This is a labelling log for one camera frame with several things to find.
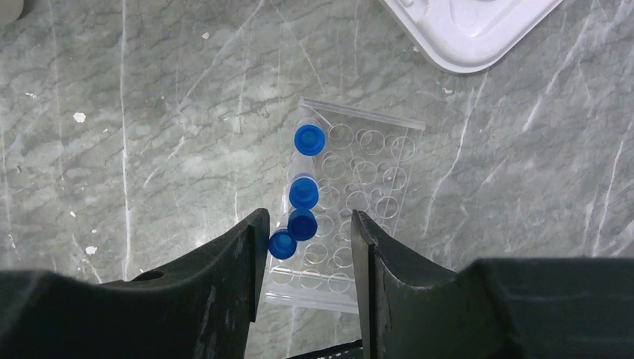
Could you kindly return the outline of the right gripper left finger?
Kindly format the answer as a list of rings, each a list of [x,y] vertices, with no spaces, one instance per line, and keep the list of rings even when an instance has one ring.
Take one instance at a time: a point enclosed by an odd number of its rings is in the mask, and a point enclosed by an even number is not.
[[[270,216],[130,281],[1,273],[3,358],[242,358],[256,320]]]

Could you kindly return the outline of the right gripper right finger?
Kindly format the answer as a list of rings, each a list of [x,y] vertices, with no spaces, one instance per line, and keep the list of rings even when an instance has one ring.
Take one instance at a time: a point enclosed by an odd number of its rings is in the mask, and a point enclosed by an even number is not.
[[[633,261],[485,258],[446,269],[351,217],[365,358],[631,358]]]

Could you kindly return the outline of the blue cap test tube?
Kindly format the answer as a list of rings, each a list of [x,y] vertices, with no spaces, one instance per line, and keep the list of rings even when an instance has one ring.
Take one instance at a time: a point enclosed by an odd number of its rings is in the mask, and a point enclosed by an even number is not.
[[[312,117],[300,119],[295,129],[293,144],[299,153],[305,156],[317,156],[326,144],[321,124]]]
[[[268,251],[273,258],[286,260],[297,250],[297,241],[293,239],[286,228],[276,230],[268,241]]]
[[[290,159],[289,201],[296,209],[312,209],[319,199],[315,159],[295,151]]]
[[[303,242],[316,235],[318,223],[310,209],[294,209],[289,214],[287,229],[293,239]]]

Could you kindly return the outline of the white bin lid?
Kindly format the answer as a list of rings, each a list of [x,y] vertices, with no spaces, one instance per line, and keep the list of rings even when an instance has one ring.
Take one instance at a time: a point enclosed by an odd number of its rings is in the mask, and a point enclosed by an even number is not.
[[[384,0],[414,48],[442,71],[492,67],[561,0]]]

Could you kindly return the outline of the beige plastic bin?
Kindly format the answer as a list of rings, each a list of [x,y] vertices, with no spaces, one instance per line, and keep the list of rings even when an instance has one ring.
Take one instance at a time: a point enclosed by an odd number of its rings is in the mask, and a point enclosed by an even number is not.
[[[24,0],[0,0],[0,25],[17,21],[24,11],[24,3]]]

